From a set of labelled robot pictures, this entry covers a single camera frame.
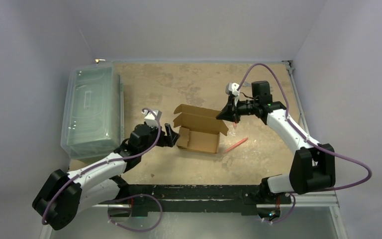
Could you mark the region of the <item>brown cardboard box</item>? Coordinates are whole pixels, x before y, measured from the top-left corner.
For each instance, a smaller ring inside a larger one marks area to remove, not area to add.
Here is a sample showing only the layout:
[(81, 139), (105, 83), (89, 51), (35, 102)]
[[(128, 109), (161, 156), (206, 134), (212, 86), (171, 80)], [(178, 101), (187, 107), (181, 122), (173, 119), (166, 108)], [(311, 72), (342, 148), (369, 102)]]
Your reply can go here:
[(174, 127), (179, 128), (176, 146), (183, 150), (217, 153), (220, 135), (226, 136), (229, 128), (216, 116), (220, 111), (181, 104), (176, 107)]

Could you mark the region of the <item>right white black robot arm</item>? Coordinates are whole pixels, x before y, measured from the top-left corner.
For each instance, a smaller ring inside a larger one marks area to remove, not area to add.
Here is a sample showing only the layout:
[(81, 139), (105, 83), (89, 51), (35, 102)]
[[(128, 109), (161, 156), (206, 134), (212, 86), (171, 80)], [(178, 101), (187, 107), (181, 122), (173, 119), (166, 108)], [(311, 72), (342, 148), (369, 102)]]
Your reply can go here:
[(333, 187), (336, 182), (335, 157), (327, 153), (333, 152), (333, 147), (317, 140), (309, 141), (308, 134), (296, 125), (286, 106), (273, 101), (267, 81), (253, 82), (252, 96), (245, 101), (239, 100), (238, 87), (237, 83), (226, 86), (228, 101), (216, 118), (238, 123), (241, 116), (254, 115), (270, 127), (294, 153), (290, 172), (263, 178), (253, 197), (270, 203), (284, 193), (301, 195)]

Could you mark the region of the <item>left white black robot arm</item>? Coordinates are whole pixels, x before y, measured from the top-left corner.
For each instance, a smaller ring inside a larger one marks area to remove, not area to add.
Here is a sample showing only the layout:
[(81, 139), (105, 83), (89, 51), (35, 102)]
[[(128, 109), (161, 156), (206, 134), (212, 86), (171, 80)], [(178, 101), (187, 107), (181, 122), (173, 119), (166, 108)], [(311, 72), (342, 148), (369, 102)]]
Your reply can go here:
[(174, 147), (180, 134), (167, 123), (164, 127), (137, 125), (130, 136), (105, 158), (78, 170), (53, 171), (32, 202), (44, 225), (54, 230), (67, 226), (75, 216), (91, 206), (128, 199), (120, 175), (135, 167), (153, 147)]

